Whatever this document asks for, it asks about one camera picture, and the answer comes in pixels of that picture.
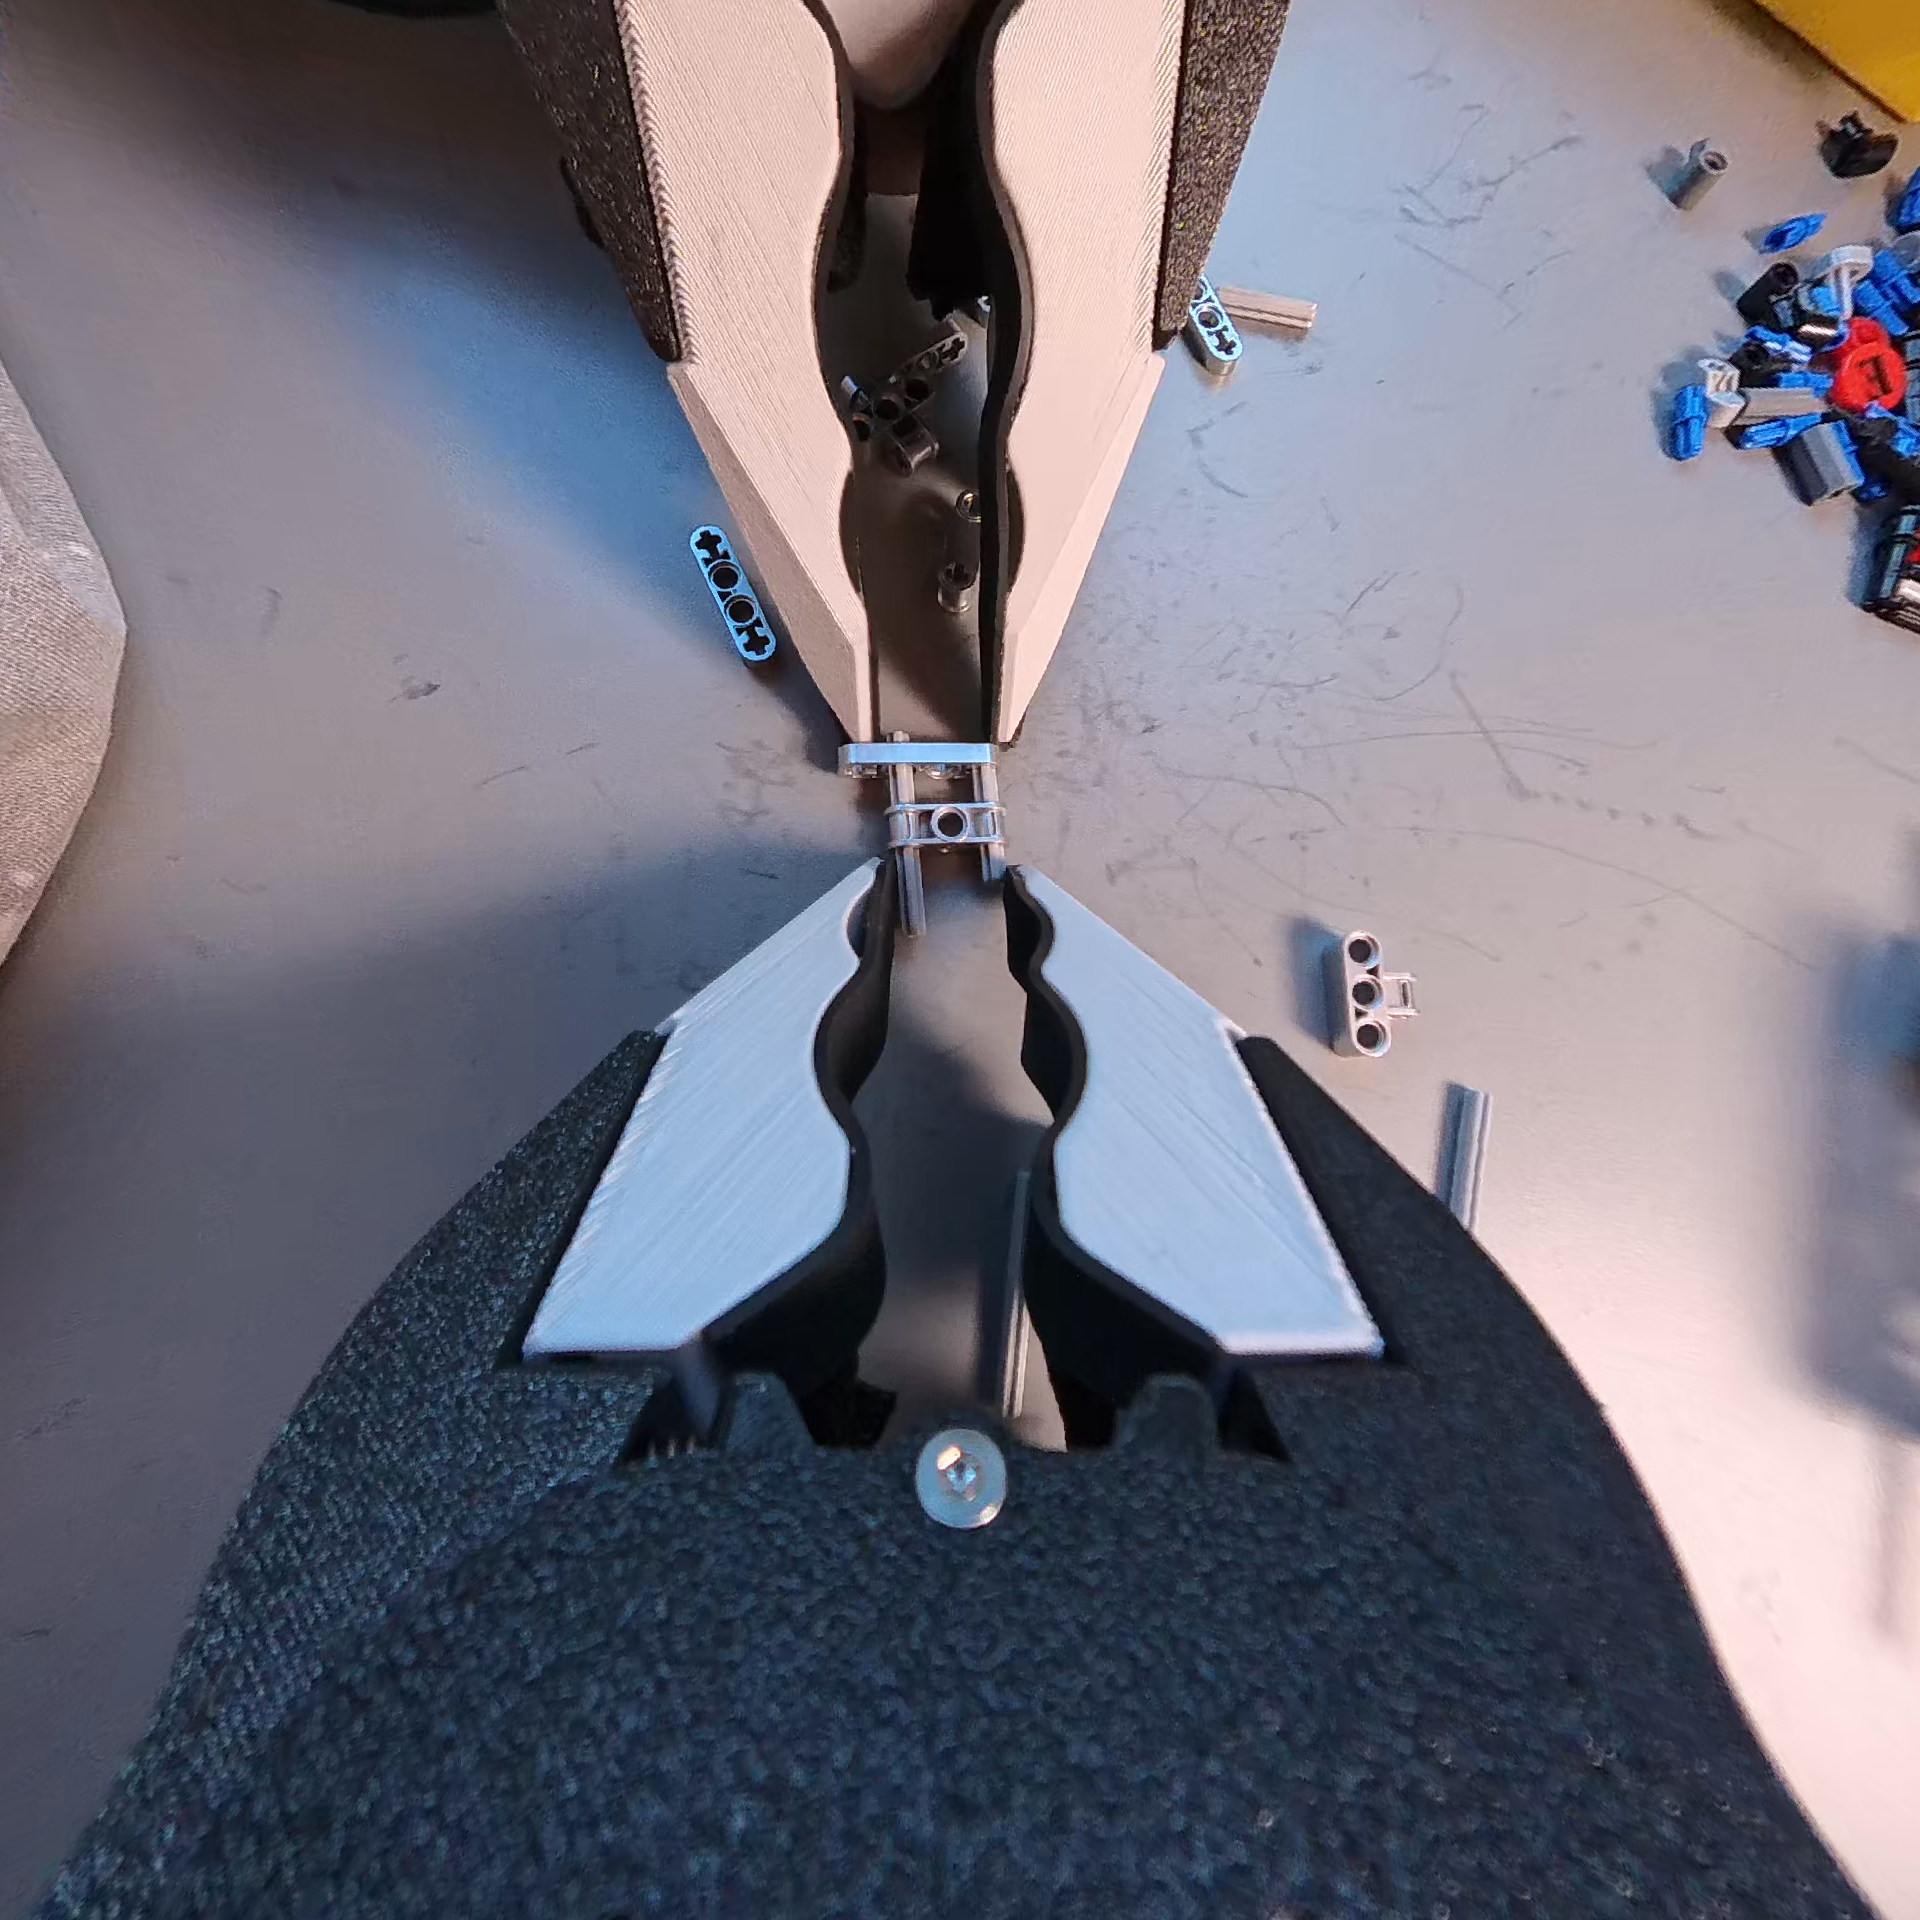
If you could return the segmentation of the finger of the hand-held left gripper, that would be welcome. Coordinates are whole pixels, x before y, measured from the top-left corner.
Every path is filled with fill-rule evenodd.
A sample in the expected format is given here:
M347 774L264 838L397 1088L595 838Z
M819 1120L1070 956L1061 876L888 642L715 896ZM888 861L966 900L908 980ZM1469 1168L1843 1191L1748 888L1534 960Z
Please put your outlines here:
M667 379L785 634L842 726L872 739L852 445L819 340L849 184L843 48L803 2L622 2L617 28L678 319Z
M1162 381L1185 5L997 5L976 106L1009 244L984 474L993 739L1018 739Z

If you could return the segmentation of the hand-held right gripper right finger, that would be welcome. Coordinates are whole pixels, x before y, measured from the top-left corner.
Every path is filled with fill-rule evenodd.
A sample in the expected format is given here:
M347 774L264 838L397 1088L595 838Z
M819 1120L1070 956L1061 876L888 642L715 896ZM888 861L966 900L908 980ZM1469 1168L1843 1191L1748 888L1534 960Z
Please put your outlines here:
M1242 1029L1030 866L1004 882L1022 1066L1049 1127L1024 1204L1024 1298L1070 1448L1101 1448L1154 1375L1260 1436L1249 1370L1378 1360L1382 1338L1243 1061Z

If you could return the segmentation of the grey three-hole pin connector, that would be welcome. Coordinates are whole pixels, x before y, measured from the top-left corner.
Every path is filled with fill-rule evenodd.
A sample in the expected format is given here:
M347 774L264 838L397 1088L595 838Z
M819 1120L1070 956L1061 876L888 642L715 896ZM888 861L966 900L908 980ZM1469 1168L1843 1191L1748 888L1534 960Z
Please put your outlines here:
M1389 1051L1394 1021L1420 1015L1417 983L1386 968L1378 936L1353 927L1329 950L1329 1005L1332 1048L1376 1061Z

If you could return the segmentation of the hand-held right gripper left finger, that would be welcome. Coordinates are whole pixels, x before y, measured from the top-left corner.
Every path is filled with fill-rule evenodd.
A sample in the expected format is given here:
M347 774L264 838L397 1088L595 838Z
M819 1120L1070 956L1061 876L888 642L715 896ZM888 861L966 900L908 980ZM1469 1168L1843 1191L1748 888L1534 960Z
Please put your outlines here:
M897 876L868 860L685 1002L518 1354L670 1370L699 1432L778 1375L825 1442L874 1429L885 1260L852 1095L889 1016Z

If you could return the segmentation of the pile of small toy connectors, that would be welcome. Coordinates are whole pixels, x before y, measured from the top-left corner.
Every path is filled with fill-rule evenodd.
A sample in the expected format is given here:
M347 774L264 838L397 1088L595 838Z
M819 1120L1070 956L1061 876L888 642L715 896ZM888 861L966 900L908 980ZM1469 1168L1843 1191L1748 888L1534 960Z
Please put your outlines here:
M1738 332L1665 397L1665 452L1710 440L1773 462L1804 507L1862 517L1857 604L1918 631L1918 176L1892 184L1883 230L1819 248L1828 214L1752 230L1761 268L1732 278Z

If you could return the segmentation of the grey twin axle assembly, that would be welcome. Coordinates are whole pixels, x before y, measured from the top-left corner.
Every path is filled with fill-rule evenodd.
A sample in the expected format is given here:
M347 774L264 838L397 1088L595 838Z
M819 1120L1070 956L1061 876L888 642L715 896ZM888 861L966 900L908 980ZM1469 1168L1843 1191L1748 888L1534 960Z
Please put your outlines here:
M924 803L917 787L920 774L924 772L893 771L888 774L892 798L885 808L888 845L898 876L901 926L909 936L925 931L922 868L925 851L971 847L978 853L980 878L988 884L1004 876L1004 812L997 765L976 771L966 779L969 795L964 800Z

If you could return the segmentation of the grey desk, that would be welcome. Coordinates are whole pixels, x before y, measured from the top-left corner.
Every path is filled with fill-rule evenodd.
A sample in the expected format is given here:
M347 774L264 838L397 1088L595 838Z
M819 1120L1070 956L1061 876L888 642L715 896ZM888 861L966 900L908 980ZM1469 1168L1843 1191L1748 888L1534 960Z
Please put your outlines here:
M18 5L4 366L129 652L4 965L4 1915L414 1242L874 843L744 664L665 373L480 18ZM1862 517L1662 445L1748 234L1890 123L1748 5L1296 5L1221 282L1002 788L1281 1039L1590 1381L1763 1738L1915 1915L1915 638ZM1676 211L1650 170L1710 138ZM1371 931L1420 1015L1330 1044Z

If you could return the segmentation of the yellow plastic parts bin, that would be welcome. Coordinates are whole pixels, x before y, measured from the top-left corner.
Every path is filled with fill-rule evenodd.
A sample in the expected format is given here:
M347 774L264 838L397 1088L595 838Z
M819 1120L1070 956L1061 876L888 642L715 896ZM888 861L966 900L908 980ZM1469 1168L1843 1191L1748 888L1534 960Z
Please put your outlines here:
M1862 94L1918 114L1918 2L1757 2Z

